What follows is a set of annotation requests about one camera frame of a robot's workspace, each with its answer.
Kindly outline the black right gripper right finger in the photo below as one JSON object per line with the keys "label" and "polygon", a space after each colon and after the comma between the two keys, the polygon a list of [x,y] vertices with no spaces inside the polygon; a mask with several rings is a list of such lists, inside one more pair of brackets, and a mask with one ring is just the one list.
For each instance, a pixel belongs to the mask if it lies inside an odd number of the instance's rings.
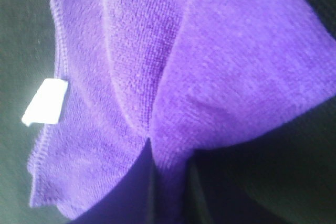
{"label": "black right gripper right finger", "polygon": [[262,208],[222,172],[209,152],[197,151],[188,163],[186,223],[262,223]]}

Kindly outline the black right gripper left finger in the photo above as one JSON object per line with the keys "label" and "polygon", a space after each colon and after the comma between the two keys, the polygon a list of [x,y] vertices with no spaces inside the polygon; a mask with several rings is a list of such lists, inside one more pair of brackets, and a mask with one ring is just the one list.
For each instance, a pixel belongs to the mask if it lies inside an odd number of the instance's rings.
{"label": "black right gripper left finger", "polygon": [[125,177],[102,200],[70,223],[152,223],[153,158],[150,141]]}

